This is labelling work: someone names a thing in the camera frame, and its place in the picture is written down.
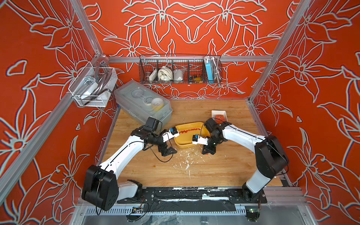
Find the yellow plastic tray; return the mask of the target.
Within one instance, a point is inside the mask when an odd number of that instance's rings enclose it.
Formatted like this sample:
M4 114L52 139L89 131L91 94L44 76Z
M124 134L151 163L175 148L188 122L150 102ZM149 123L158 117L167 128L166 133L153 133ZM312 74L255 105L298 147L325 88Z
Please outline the yellow plastic tray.
M175 126L180 134L178 137L175 138L175 143L177 147L181 149L193 147L193 135L202 135L204 137L209 137L210 133L203 125L203 122L193 122Z

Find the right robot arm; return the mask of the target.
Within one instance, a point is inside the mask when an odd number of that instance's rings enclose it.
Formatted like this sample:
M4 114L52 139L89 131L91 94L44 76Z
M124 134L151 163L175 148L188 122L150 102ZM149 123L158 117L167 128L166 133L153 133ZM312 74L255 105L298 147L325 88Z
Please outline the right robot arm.
M192 140L194 144L203 145L203 155L214 155L217 146L227 141L233 141L254 153L256 171L242 186L242 196L247 202L260 194L278 173L289 168L288 156L280 141L273 135L256 135L217 118L208 119L204 126L210 136L194 135Z

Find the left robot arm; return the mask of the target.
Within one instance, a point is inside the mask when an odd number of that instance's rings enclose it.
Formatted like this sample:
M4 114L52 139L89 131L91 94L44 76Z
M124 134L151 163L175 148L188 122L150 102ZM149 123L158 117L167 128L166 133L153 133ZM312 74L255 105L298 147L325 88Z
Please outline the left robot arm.
M91 165L85 174L81 198L104 211L124 199L142 198L143 186L134 180L118 184L117 180L131 159L139 152L157 146L163 157L173 156L176 150L168 146L171 139L180 135L175 127L156 134L161 121L149 117L145 125L134 129L127 141L106 161L98 166Z

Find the white square box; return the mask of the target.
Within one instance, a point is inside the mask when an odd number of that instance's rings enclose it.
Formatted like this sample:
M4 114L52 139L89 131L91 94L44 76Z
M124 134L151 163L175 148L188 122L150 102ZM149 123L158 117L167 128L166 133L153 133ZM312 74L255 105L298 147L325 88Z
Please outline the white square box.
M212 110L212 111L211 111L211 117L212 117L212 118L215 118L215 115L217 115L217 114L222 114L222 115L224 115L224 117L225 117L225 122L228 121L226 111L224 111L224 110Z

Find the clear lidded storage container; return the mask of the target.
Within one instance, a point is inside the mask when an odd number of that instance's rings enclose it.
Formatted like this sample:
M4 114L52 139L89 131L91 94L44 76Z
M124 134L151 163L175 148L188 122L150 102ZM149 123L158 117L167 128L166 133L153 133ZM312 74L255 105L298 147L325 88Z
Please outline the clear lidded storage container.
M171 119L173 110L170 101L136 81L124 84L113 93L117 104L140 124L144 125L149 117L159 120L157 132L164 129ZM152 108L154 98L164 100L164 107L159 111Z

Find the blue box in basket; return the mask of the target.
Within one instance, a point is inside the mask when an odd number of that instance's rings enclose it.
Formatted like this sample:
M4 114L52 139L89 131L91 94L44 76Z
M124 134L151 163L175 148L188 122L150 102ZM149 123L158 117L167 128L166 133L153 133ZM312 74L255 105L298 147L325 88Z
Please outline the blue box in basket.
M204 64L205 64L208 82L213 83L212 58L210 56L205 56Z

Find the orange cube block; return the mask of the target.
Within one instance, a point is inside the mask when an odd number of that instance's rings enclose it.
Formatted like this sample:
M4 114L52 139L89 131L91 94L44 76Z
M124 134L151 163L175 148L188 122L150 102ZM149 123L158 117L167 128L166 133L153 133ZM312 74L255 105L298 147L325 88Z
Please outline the orange cube block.
M222 115L222 114L217 114L217 115L215 115L215 118L217 118L217 119L219 119L219 120L222 120L222 121L225 121L225 117L224 117L224 115Z

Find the yellow tape roll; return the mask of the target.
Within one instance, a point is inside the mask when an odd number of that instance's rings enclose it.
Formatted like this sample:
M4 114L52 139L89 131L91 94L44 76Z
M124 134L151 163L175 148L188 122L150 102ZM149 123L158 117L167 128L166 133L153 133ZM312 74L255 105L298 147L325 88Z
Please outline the yellow tape roll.
M151 106L154 111L159 111L164 107L164 100L162 98L154 98L151 101Z

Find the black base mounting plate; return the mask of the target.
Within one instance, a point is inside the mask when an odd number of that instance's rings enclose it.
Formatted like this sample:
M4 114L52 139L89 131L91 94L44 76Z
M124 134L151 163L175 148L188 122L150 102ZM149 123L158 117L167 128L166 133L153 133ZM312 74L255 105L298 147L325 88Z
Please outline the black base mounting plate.
M247 202L242 197L241 187L144 187L140 199L123 199L117 203L155 203L156 201L228 201L235 204L267 203L264 191L258 198Z

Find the white cloth in basket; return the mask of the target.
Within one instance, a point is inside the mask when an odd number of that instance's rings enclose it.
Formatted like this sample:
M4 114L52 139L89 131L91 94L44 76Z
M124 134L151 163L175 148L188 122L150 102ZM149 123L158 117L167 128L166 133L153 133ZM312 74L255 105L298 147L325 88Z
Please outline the white cloth in basket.
M168 68L166 66L163 66L159 69L157 76L160 81L172 81L173 80L173 72L170 68Z

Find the clear wall-mounted bin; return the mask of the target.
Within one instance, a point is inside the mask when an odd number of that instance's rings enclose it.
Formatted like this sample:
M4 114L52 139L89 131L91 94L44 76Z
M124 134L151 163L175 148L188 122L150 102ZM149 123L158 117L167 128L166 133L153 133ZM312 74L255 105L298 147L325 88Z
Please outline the clear wall-mounted bin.
M80 108L107 106L117 83L115 68L101 62L93 66L88 62L81 74L76 77L68 88L76 105Z

